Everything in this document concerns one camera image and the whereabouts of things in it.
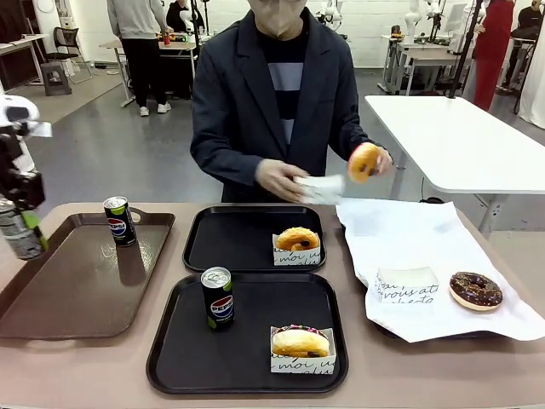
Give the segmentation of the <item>person's right hand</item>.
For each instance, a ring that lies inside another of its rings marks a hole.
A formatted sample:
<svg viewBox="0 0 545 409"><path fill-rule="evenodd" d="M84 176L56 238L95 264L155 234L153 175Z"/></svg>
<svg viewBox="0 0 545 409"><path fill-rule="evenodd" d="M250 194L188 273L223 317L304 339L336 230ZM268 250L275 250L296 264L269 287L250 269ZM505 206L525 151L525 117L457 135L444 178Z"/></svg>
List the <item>person's right hand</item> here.
<svg viewBox="0 0 545 409"><path fill-rule="evenodd" d="M308 173L297 166L269 158L263 159L255 170L255 181L262 188L291 203L300 203L305 194L294 179L307 176Z"/></svg>

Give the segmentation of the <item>person's left hand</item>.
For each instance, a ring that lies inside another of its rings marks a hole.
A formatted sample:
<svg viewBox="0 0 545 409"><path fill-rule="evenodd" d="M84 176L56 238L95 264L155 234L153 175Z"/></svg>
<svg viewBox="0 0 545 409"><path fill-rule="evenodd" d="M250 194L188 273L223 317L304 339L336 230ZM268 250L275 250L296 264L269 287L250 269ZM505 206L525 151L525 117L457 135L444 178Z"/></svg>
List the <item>person's left hand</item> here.
<svg viewBox="0 0 545 409"><path fill-rule="evenodd" d="M377 152L376 163L371 174L373 176L383 176L393 167L393 159L389 151L384 147L378 147Z"/></svg>

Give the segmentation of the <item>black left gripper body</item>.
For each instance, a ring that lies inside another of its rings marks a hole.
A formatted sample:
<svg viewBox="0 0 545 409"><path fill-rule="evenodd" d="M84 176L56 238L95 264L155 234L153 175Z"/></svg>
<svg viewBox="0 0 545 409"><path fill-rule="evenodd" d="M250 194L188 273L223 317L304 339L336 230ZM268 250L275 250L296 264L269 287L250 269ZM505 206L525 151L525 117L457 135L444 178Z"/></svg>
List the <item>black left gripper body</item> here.
<svg viewBox="0 0 545 409"><path fill-rule="evenodd" d="M35 210L45 201L43 176L38 171L1 171L1 195L19 210Z"/></svg>

